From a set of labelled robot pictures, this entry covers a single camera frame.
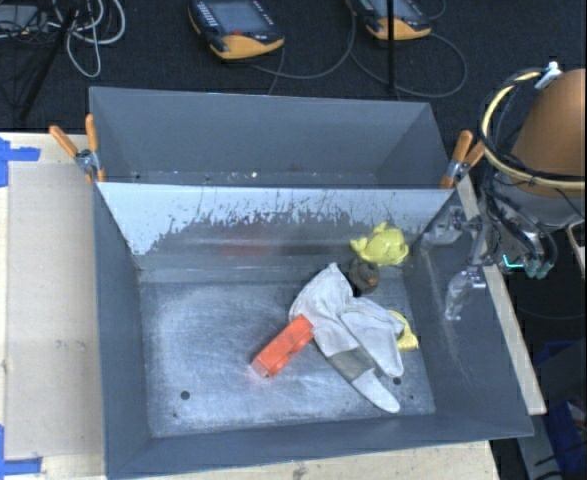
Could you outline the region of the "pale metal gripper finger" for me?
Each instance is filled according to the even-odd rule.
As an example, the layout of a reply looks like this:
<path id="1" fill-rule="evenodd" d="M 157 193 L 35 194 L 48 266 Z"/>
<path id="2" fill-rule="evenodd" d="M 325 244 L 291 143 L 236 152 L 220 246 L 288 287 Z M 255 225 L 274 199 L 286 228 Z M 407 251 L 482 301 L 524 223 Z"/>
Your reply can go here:
<path id="1" fill-rule="evenodd" d="M 436 247 L 452 246 L 463 236 L 475 240 L 480 231 L 480 215 L 468 217 L 459 205 L 442 210 L 422 234 L 420 249 L 430 251 Z"/>
<path id="2" fill-rule="evenodd" d="M 456 273 L 447 285 L 444 317 L 449 321 L 459 321 L 470 294 L 485 288 L 486 281 L 477 266 Z"/>

